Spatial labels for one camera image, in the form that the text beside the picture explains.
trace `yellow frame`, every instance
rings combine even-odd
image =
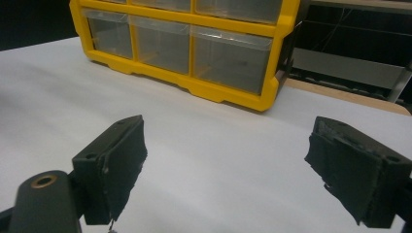
[[[127,0],[126,4],[117,4],[97,0],[71,0],[70,10],[76,31],[82,41],[83,50],[86,56],[91,60],[107,64],[111,69],[125,74],[143,74],[169,83],[174,83],[187,89],[195,96],[211,101],[227,101],[257,111],[265,111],[269,109],[273,105],[280,87],[280,83],[278,79],[274,77],[274,74],[277,68],[276,66],[279,60],[283,40],[293,31],[300,0],[284,0],[279,19],[275,25],[197,15],[194,10],[195,2],[196,0],[191,0],[190,13],[164,11],[154,8],[135,6],[131,5],[131,0]],[[188,75],[174,73],[137,61],[137,48],[135,43],[132,43],[134,57],[132,60],[95,50],[91,40],[87,18],[82,16],[82,8],[124,13],[132,16],[179,21],[193,25],[214,27],[221,30],[273,38],[261,95],[256,95],[237,88],[231,88],[216,83],[209,83],[195,78],[193,76],[192,68],[193,37],[191,36],[189,45],[190,53]],[[133,30],[134,27],[130,26],[131,40],[132,42],[135,42],[135,33]]]

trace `white tabletop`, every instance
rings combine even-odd
[[[303,158],[316,116],[412,157],[412,117],[284,87],[257,114],[90,62],[79,38],[0,52],[0,210],[18,186],[71,158],[115,121],[143,115],[149,156],[122,232],[400,232],[357,226]],[[107,226],[86,226],[105,232]]]

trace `storage bin cabinet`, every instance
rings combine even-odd
[[[96,50],[132,58],[127,14],[83,9],[88,18],[91,39]]]
[[[281,6],[282,0],[198,0],[196,11],[215,17],[275,23]]]
[[[272,39],[193,26],[194,76],[260,94]]]
[[[135,26],[137,59],[155,67],[189,73],[189,25],[148,17],[130,17]]]
[[[215,102],[269,109],[299,0],[71,0],[85,54]]]
[[[132,3],[177,12],[190,12],[190,0],[132,0]]]

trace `yellow storage organizer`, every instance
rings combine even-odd
[[[269,109],[300,0],[71,0],[87,57],[215,102]]]

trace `white table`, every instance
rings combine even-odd
[[[316,116],[412,158],[411,116],[286,86],[257,114],[90,62],[78,38],[0,52],[0,210],[23,181],[70,172],[73,156],[134,115],[145,120],[149,156],[120,233],[400,232],[398,217],[391,230],[358,227],[303,158]]]

